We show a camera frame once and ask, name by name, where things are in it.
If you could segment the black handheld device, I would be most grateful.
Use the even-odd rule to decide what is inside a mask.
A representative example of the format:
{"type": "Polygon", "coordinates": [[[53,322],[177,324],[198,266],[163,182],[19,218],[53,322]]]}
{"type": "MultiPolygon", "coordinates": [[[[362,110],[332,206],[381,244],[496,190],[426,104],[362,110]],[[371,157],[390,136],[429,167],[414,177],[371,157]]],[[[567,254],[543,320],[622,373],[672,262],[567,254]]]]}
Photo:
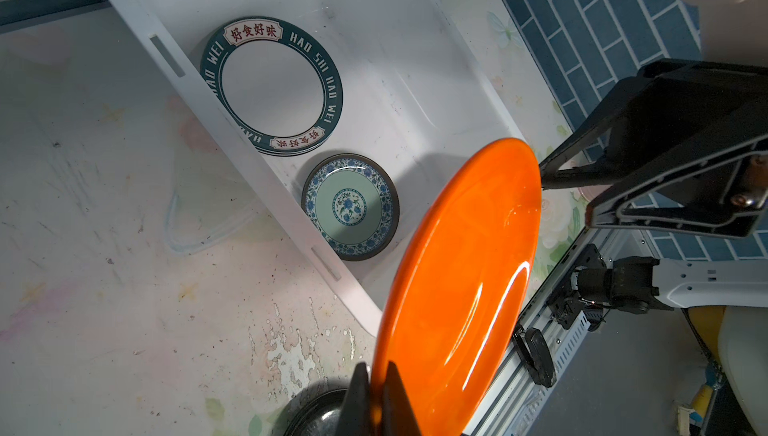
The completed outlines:
{"type": "Polygon", "coordinates": [[[532,381],[552,388],[557,382],[555,364],[543,333],[534,327],[515,327],[513,342],[521,362],[532,381]]]}

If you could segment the orange plastic plate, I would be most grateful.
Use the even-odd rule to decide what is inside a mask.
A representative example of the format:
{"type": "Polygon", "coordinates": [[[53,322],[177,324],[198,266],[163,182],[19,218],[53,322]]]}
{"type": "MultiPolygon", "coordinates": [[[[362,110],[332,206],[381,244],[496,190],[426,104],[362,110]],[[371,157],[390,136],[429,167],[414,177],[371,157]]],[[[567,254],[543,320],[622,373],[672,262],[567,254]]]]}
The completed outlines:
{"type": "Polygon", "coordinates": [[[531,148],[495,141],[439,194],[396,272],[379,327],[371,383],[400,374],[419,430],[458,435],[504,357],[538,244],[541,177],[531,148]]]}

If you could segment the green blue floral plate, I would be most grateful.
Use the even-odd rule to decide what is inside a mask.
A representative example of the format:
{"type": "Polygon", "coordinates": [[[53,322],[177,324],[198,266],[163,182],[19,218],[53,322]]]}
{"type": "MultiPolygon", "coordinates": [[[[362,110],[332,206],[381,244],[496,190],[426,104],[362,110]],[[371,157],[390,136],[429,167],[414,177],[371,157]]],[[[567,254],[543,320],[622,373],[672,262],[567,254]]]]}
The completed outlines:
{"type": "Polygon", "coordinates": [[[392,179],[373,160],[353,153],[317,164],[305,181],[300,205],[344,261],[364,261],[381,253],[399,224],[399,197],[392,179]]]}

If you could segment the black plate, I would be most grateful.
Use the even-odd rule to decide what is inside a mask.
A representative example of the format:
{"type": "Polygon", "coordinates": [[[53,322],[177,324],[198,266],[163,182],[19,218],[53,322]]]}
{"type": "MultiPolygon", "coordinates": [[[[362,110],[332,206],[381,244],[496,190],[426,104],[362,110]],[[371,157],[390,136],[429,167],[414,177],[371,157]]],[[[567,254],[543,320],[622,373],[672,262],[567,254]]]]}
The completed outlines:
{"type": "Polygon", "coordinates": [[[270,435],[334,435],[348,386],[343,378],[310,383],[278,413],[270,435]]]}

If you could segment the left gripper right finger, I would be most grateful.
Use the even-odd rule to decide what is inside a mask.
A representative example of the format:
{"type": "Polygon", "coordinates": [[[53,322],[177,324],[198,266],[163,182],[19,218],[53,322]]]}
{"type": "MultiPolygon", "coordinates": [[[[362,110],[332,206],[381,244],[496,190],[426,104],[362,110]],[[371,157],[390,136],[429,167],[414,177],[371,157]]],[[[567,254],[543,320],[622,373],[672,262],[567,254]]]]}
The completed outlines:
{"type": "Polygon", "coordinates": [[[381,434],[384,436],[420,436],[403,381],[394,362],[389,362],[382,393],[381,434]]]}

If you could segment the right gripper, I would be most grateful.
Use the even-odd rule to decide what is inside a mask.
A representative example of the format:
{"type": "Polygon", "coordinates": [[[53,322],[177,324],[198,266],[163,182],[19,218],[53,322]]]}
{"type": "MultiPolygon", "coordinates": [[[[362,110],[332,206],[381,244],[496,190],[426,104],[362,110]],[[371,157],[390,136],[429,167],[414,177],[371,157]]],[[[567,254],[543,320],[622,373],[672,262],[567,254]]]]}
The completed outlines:
{"type": "Polygon", "coordinates": [[[662,59],[617,83],[540,165],[546,190],[608,186],[591,228],[741,239],[767,216],[767,71],[662,59]]]}

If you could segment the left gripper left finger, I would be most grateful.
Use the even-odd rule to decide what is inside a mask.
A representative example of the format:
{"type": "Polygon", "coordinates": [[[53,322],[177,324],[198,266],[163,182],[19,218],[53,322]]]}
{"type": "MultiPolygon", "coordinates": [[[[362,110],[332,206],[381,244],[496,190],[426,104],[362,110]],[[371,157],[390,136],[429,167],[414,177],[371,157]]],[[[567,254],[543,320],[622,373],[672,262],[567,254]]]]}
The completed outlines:
{"type": "Polygon", "coordinates": [[[368,367],[358,363],[353,371],[336,423],[336,436],[370,436],[373,434],[371,416],[371,386],[368,367]]]}

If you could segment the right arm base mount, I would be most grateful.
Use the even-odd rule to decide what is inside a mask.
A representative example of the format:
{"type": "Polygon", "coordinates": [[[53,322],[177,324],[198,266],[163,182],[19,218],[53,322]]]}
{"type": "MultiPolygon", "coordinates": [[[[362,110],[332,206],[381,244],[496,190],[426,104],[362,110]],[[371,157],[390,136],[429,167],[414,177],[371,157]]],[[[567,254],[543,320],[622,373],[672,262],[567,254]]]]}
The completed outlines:
{"type": "Polygon", "coordinates": [[[587,244],[546,300],[555,321],[570,329],[583,315],[589,332],[599,329],[610,306],[610,274],[597,246],[587,244]]]}

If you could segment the aluminium rail frame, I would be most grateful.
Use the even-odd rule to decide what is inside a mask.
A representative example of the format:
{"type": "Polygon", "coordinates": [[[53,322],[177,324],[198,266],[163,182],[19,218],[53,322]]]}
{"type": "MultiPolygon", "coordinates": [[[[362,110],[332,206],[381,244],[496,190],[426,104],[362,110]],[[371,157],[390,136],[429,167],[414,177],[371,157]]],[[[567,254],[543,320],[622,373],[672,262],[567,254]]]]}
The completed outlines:
{"type": "Polygon", "coordinates": [[[522,311],[502,364],[465,435],[526,435],[588,333],[584,304],[568,301],[580,269],[609,267],[627,241],[585,229],[522,311]]]}

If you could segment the green rimmed white plate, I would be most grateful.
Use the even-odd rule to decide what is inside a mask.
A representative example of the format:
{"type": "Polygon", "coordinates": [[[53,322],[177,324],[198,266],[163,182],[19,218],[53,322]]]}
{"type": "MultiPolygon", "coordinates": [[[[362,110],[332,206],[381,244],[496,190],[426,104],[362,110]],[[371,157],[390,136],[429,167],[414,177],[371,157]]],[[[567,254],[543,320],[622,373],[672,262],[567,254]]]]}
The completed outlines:
{"type": "Polygon", "coordinates": [[[199,73],[260,153],[293,157],[323,145],[344,106],[340,72],[307,31],[270,17],[231,21],[202,50],[199,73]]]}

